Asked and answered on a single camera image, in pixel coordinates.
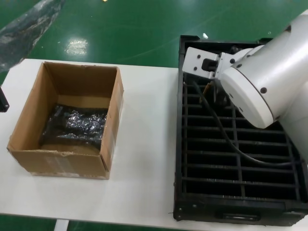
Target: black plastic crate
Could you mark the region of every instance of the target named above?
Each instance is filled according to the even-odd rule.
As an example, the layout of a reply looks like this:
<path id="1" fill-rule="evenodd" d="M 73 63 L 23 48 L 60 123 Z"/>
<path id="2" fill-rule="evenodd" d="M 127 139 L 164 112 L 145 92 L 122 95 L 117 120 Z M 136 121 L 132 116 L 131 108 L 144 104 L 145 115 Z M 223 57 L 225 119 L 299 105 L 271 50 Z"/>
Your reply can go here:
<path id="1" fill-rule="evenodd" d="M 240 224 L 291 226 L 308 214 L 308 175 L 296 148 L 278 122 L 253 127 L 229 102 L 216 107 L 227 134 L 239 149 L 267 162 L 293 162 L 285 168 L 258 166 L 232 149 L 213 117 L 199 104 L 193 86 L 183 79 L 185 53 L 194 47 L 214 53 L 235 53 L 265 44 L 215 42 L 181 36 L 177 117 L 174 218 Z M 204 89 L 208 80 L 200 80 Z"/>

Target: black cable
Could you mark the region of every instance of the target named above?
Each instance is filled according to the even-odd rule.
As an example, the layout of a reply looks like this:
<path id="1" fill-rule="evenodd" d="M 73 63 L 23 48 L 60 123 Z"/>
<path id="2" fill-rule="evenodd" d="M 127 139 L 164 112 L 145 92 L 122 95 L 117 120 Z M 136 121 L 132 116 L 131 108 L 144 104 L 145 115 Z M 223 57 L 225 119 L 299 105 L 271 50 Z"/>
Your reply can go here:
<path id="1" fill-rule="evenodd" d="M 269 163 L 269 162 L 264 162 L 261 160 L 257 160 L 255 158 L 252 158 L 251 156 L 243 153 L 241 150 L 239 150 L 230 140 L 230 138 L 228 137 L 225 129 L 223 128 L 220 119 L 218 118 L 216 112 L 211 108 L 210 104 L 208 103 L 208 101 L 206 100 L 206 98 L 204 97 L 204 95 L 202 94 L 198 84 L 195 81 L 192 81 L 192 85 L 195 88 L 195 90 L 197 91 L 197 93 L 200 95 L 202 102 L 204 104 L 204 106 L 206 107 L 206 109 L 209 110 L 210 114 L 213 116 L 216 124 L 218 125 L 222 136 L 225 138 L 226 142 L 228 143 L 228 145 L 230 145 L 230 147 L 234 150 L 234 152 L 238 153 L 239 155 L 241 155 L 243 158 L 245 158 L 246 160 L 249 160 L 251 162 L 254 162 L 258 165 L 262 165 L 262 166 L 267 166 L 267 167 L 285 167 L 285 166 L 290 166 L 292 165 L 292 162 L 285 162 L 285 163 Z"/>

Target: open cardboard box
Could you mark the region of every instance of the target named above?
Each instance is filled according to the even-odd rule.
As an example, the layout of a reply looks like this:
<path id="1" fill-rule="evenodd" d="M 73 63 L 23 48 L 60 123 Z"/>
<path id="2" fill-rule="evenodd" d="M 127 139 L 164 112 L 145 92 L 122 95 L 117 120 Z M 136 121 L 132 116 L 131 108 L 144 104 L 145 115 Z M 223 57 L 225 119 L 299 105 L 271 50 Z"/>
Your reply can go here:
<path id="1" fill-rule="evenodd" d="M 9 152 L 32 175 L 108 179 L 123 92 L 117 67 L 42 63 L 10 138 Z M 108 108 L 99 153 L 84 146 L 54 145 L 52 149 L 39 145 L 56 103 L 81 108 Z"/>

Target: screw hole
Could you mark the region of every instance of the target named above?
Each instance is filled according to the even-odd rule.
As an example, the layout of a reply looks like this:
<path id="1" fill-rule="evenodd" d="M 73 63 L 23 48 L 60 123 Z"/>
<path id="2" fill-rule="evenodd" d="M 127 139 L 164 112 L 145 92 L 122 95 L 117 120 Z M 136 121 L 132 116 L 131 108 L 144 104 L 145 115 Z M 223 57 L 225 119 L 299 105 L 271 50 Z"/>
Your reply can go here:
<path id="1" fill-rule="evenodd" d="M 262 94 L 265 94 L 267 91 L 268 91 L 268 90 L 267 90 L 266 88 L 261 88 L 261 90 L 260 90 L 260 92 L 261 92 Z"/>

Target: black object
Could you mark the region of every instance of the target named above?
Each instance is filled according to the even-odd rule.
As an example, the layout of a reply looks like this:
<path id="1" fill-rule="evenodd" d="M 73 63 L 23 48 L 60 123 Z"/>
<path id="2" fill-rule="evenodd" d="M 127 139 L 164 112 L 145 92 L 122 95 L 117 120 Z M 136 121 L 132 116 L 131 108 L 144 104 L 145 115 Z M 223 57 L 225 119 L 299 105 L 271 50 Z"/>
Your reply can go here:
<path id="1" fill-rule="evenodd" d="M 6 100 L 5 95 L 3 94 L 2 89 L 0 88 L 0 112 L 6 112 L 9 109 L 10 105 Z"/>
<path id="2" fill-rule="evenodd" d="M 57 104 L 41 135 L 40 145 L 91 145 L 101 148 L 108 109 Z"/>
<path id="3" fill-rule="evenodd" d="M 213 117 L 199 104 L 193 86 L 183 81 L 190 75 L 182 72 L 188 47 L 233 53 L 268 41 L 214 42 L 181 36 L 173 213 L 176 220 L 291 226 L 308 214 L 307 165 L 280 124 L 257 129 L 232 104 L 224 109 L 211 105 L 241 151 L 267 162 L 293 163 L 284 169 L 254 165 L 232 152 Z M 198 82 L 202 91 L 208 82 Z M 216 96 L 210 91 L 206 97 L 214 101 Z"/>

